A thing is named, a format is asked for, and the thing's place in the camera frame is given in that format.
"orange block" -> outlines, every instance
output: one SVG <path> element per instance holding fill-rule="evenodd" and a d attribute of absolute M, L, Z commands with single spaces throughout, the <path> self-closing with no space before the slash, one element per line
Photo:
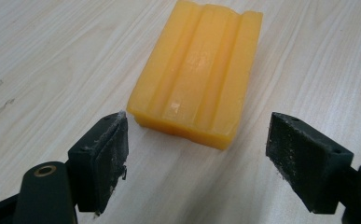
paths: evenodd
<path fill-rule="evenodd" d="M 178 1 L 127 110 L 145 127 L 227 148 L 241 119 L 262 13 Z"/>

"table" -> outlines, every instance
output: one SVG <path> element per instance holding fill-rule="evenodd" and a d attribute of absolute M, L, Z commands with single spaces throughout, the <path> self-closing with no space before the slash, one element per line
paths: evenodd
<path fill-rule="evenodd" d="M 264 13 L 242 122 L 219 151 L 129 117 L 128 176 L 80 223 L 340 223 L 310 214 L 265 156 L 271 112 L 297 117 L 361 165 L 361 1 L 198 0 Z M 0 1 L 0 201 L 23 174 L 124 110 L 174 0 Z"/>

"tabletop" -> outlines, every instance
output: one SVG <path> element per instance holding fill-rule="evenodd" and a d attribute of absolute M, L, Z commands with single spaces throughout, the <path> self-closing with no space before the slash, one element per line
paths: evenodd
<path fill-rule="evenodd" d="M 309 213 L 265 156 L 271 112 L 312 125 L 361 165 L 361 1 L 196 0 L 264 13 L 228 150 L 129 119 L 128 175 L 80 223 L 340 223 Z M 0 201 L 23 174 L 124 110 L 175 0 L 0 0 Z"/>

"ridged yellow object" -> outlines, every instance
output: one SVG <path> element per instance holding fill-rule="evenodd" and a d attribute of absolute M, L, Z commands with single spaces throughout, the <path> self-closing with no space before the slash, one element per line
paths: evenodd
<path fill-rule="evenodd" d="M 225 149 L 241 119 L 262 13 L 178 1 L 127 110 L 148 128 Z"/>

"screw hole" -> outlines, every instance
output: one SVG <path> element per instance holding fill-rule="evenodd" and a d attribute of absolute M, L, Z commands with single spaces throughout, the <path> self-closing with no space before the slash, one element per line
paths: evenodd
<path fill-rule="evenodd" d="M 56 171 L 56 166 L 54 165 L 43 166 L 35 170 L 35 176 L 43 177 L 46 175 L 51 175 L 55 171 Z"/>

